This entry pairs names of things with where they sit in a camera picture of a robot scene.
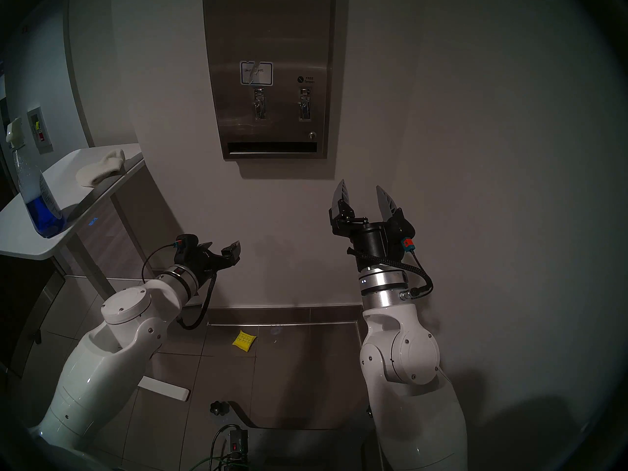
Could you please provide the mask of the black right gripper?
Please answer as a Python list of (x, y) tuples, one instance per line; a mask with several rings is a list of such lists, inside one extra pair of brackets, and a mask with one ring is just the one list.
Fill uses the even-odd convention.
[(397, 266), (406, 253), (416, 249), (416, 231), (403, 209), (380, 185), (376, 186), (376, 194), (382, 222), (355, 216), (344, 179), (336, 187), (328, 211), (333, 234), (350, 240), (352, 247), (347, 253), (354, 256), (358, 270), (387, 262)]

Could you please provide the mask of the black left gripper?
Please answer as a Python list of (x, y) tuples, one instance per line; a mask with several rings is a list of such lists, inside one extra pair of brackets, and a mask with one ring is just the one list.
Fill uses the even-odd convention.
[(232, 243), (221, 250), (217, 255), (210, 251), (213, 242), (204, 242), (199, 245), (193, 243), (178, 243), (178, 265), (188, 271), (196, 285), (204, 285), (218, 271), (235, 266), (240, 261), (240, 241)]

